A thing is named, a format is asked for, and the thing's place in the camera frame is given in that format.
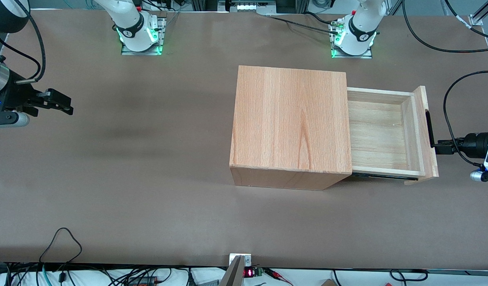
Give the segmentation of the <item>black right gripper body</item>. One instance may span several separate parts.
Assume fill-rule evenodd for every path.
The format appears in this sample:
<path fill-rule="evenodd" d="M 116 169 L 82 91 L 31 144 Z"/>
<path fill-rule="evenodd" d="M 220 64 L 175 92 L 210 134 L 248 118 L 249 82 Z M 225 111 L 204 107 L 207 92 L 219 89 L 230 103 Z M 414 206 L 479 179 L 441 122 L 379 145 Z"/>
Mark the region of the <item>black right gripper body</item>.
<path fill-rule="evenodd" d="M 10 76 L 6 85 L 0 89 L 0 109 L 6 111 L 24 112 L 37 117 L 39 110 L 32 103 L 40 91 L 34 89 L 31 84 L 17 85 L 16 80 L 21 76 Z"/>

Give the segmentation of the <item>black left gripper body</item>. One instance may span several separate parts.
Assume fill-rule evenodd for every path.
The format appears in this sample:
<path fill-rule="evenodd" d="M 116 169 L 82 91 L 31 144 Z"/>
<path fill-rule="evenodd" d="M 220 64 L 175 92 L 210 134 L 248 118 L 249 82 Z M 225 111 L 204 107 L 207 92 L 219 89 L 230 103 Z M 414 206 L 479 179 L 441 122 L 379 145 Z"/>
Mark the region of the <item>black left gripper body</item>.
<path fill-rule="evenodd" d="M 488 151 L 488 133 L 469 133 L 455 139 L 455 152 L 462 152 L 468 158 L 484 159 Z"/>

